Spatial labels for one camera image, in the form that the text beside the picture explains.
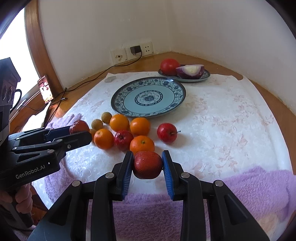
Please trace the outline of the person's left hand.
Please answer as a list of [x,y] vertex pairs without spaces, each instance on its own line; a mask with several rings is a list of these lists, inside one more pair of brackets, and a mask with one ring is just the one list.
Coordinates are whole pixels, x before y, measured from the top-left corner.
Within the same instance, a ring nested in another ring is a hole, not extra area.
[[7,192],[1,190],[1,205],[6,207],[9,203],[12,203],[13,200],[17,202],[16,210],[18,213],[30,213],[33,207],[31,185],[26,184],[21,186],[16,193],[15,198],[11,197]]

